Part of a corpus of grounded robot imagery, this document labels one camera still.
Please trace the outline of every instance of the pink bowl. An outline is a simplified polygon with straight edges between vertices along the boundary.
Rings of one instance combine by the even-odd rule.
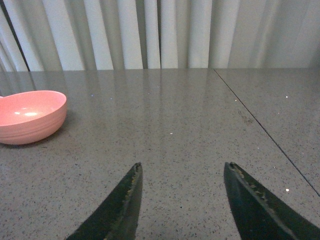
[[[0,143],[29,144],[56,132],[66,119],[67,97],[39,90],[0,97]]]

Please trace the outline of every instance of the curtain fold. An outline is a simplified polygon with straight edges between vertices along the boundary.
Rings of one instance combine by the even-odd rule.
[[[320,67],[319,0],[3,3],[4,72]]]

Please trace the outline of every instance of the gray countertop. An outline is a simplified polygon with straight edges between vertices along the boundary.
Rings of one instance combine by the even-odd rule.
[[[240,239],[225,162],[320,227],[320,71],[217,72],[1,73],[2,96],[55,90],[68,111],[44,140],[0,144],[0,238],[64,239],[136,162],[137,240]]]

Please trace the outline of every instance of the granite countertop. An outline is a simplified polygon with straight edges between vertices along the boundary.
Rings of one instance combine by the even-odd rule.
[[[66,238],[136,162],[144,174],[137,240],[240,239],[225,162],[320,227],[319,76],[319,69],[0,73],[2,96],[55,90],[68,101],[50,137],[0,144],[0,238]]]

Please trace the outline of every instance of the bowl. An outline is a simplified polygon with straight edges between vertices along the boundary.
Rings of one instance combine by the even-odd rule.
[[[0,97],[0,143],[30,144],[56,132],[67,115],[67,97],[58,91],[27,91]]]

